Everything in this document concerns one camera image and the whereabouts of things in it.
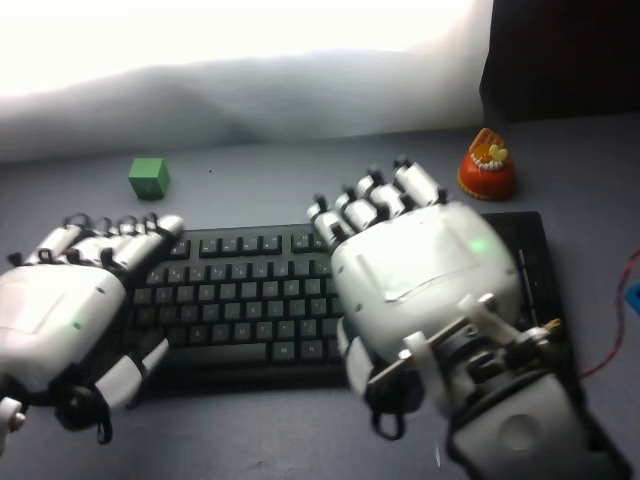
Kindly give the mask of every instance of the gray table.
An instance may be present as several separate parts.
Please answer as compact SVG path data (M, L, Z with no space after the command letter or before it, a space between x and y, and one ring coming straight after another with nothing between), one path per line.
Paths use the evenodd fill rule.
M128 184L135 155L2 166L0 252L31 249L76 211L112 217L175 212L190 228L300 223L314 192L335 198L343 181L355 182L372 163L389 173L392 159L404 152L481 212L542 214L579 363L587 367L612 345L615 285L640 243L639 127L640 116L503 127L520 187L500 204L464 198L456 187L456 168L474 130L147 152L170 161L169 194L156 203L139 202ZM628 320L624 349L586 390L596 416L638 470L640 323ZM438 471L434 443L446 426L432 407L411 422L404 440L387 443L370 432L366 409L338 389L148 402L114 418L108 447L96 445L93 429L64 432L49 410L33 409L28 422L11 439L1 478L464 478L446 458Z

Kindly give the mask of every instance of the space bar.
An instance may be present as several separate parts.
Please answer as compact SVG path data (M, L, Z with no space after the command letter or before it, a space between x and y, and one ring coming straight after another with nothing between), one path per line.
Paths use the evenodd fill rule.
M267 363L267 344L219 345L169 350L162 362L165 368L233 366Z

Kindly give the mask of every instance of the robotic hand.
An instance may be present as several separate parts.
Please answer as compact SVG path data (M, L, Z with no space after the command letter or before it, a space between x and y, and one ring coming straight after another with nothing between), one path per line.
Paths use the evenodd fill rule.
M166 339L150 338L140 358L104 357L125 287L166 256L182 219L100 224L67 218L26 260L10 255L16 268L0 276L0 455L29 405L54 406L70 430L97 424L98 441L109 442L111 411L167 351Z
M395 167L393 184L370 170L333 209L316 196L307 212L331 253L338 346L374 430L401 438L429 395L471 478L630 478L566 374L557 329L514 328L519 276L498 235L419 165Z

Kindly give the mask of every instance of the red cable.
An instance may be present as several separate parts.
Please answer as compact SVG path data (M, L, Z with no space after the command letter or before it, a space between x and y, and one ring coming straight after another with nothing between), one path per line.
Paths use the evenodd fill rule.
M618 333L616 335L616 342L613 344L613 348L609 352L609 355L596 365L593 368L590 368L586 372L583 372L580 375L580 378L587 378L593 375L596 372L599 372L604 367L606 367L611 360L618 354L620 351L620 347L622 347L622 341L624 340L624 289L627 285L627 280L629 279L629 275L631 274L631 270L633 270L633 266L636 263L636 260L640 256L640 248L635 250L630 256L629 260L627 260L627 264L622 271L622 276L620 277L620 281L618 282L618 288L616 290L616 318L618 321Z

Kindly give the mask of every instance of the green block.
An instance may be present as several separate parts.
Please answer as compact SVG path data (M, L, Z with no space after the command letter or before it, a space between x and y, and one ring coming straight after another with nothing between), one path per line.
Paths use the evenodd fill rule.
M131 165L129 182L138 198L164 198L169 188L169 171L164 158L136 158Z

